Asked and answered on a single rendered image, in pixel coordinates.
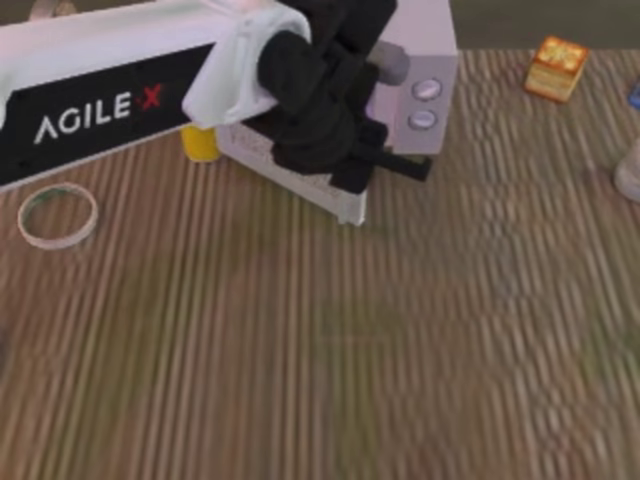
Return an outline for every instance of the agilex logo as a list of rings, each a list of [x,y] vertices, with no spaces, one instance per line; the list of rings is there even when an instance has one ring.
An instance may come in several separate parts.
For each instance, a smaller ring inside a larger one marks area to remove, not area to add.
[[[101,125],[129,119],[137,112],[144,113],[161,106],[162,83],[144,87],[139,93],[124,91],[108,100],[100,99],[84,105],[71,106],[59,115],[45,114],[39,123],[33,144],[73,135]]]

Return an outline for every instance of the yellow object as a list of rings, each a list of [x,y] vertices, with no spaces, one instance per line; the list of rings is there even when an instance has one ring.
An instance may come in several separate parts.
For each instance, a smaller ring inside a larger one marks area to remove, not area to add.
[[[528,92],[565,103],[582,76],[589,49],[547,37],[536,52],[525,80]]]
[[[215,129],[201,130],[193,125],[180,130],[184,153],[193,162],[213,162],[220,158]]]

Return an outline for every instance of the brown object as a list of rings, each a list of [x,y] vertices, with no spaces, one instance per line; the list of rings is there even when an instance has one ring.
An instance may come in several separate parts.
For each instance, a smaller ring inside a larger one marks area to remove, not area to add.
[[[565,103],[582,76],[589,49],[547,37],[529,67],[524,88],[555,102]]]

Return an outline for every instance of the blue object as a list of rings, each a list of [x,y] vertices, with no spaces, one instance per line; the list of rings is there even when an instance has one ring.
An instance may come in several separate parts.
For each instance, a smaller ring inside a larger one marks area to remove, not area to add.
[[[640,110],[640,79],[633,85],[631,93],[629,93],[627,97],[627,102],[629,102],[629,105],[633,108]]]

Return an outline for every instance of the red letter x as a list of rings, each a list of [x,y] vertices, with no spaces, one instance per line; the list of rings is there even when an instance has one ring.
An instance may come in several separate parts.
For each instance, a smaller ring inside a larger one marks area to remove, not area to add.
[[[158,83],[153,87],[144,87],[145,99],[142,100],[141,98],[138,98],[138,104],[142,106],[142,111],[148,110],[151,107],[160,106],[160,100],[158,99],[160,90],[162,90],[161,83]]]

